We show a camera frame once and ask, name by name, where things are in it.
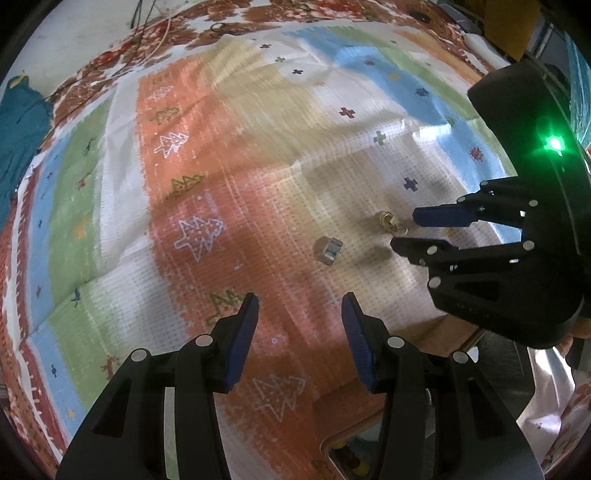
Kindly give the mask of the silver metal tin box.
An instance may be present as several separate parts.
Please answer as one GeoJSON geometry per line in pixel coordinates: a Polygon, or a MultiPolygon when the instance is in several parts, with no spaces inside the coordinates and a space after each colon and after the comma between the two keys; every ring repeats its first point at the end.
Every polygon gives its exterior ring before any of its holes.
{"type": "Polygon", "coordinates": [[[435,469],[436,409],[421,421],[382,408],[322,442],[339,479],[431,479],[435,469]]]}

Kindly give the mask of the teal shirt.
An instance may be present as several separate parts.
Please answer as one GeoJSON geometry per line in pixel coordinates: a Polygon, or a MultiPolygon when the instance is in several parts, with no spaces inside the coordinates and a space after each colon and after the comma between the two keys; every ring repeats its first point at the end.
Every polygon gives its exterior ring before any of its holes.
{"type": "Polygon", "coordinates": [[[53,107],[33,89],[26,74],[14,76],[1,99],[1,227],[6,224],[14,193],[50,130],[53,107]]]}

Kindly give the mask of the black scissors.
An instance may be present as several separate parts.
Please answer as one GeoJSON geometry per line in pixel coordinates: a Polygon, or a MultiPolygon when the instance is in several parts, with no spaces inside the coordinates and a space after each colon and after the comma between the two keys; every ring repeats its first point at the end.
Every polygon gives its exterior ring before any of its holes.
{"type": "Polygon", "coordinates": [[[209,28],[211,37],[219,38],[224,35],[240,36],[250,32],[249,26],[242,23],[215,23],[209,28]]]}

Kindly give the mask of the mustard yellow hanging cloth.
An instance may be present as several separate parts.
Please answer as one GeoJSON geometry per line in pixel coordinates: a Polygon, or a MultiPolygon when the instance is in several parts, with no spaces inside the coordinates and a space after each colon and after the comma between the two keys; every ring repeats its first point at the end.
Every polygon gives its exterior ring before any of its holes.
{"type": "Polygon", "coordinates": [[[484,5],[485,38],[519,61],[540,17],[540,3],[537,0],[487,0],[484,5]]]}

